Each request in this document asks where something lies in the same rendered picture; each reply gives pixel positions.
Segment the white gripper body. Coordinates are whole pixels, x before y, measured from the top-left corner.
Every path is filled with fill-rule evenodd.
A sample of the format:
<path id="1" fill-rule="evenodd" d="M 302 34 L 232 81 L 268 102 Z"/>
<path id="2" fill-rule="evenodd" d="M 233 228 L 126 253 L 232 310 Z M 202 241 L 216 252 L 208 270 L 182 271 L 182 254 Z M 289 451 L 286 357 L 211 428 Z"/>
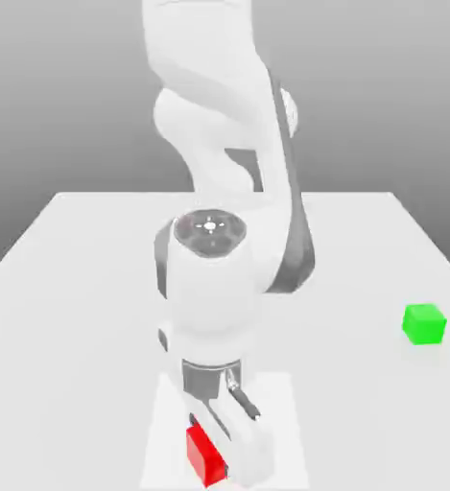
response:
<path id="1" fill-rule="evenodd" d="M 207 404 L 186 395 L 186 404 L 224 459 L 235 487 L 257 488 L 272 476 L 271 432 L 261 421 L 249 418 L 229 393 Z"/>

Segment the small red cube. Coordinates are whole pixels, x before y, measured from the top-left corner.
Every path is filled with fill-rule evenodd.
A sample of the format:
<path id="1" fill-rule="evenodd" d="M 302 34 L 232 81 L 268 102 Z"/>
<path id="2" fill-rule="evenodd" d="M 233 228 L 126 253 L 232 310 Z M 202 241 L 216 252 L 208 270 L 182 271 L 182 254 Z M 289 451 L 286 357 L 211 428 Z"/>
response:
<path id="1" fill-rule="evenodd" d="M 186 454 L 202 485 L 208 488 L 227 478 L 228 467 L 193 413 L 186 430 Z"/>

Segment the small green cube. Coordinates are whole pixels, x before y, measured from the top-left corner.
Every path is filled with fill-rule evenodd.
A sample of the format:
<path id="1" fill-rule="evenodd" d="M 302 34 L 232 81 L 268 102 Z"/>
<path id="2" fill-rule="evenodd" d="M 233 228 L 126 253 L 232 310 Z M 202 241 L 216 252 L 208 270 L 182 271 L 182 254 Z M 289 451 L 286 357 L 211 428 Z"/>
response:
<path id="1" fill-rule="evenodd" d="M 405 308 L 402 330 L 414 345 L 441 344 L 447 318 L 437 305 L 409 304 Z"/>

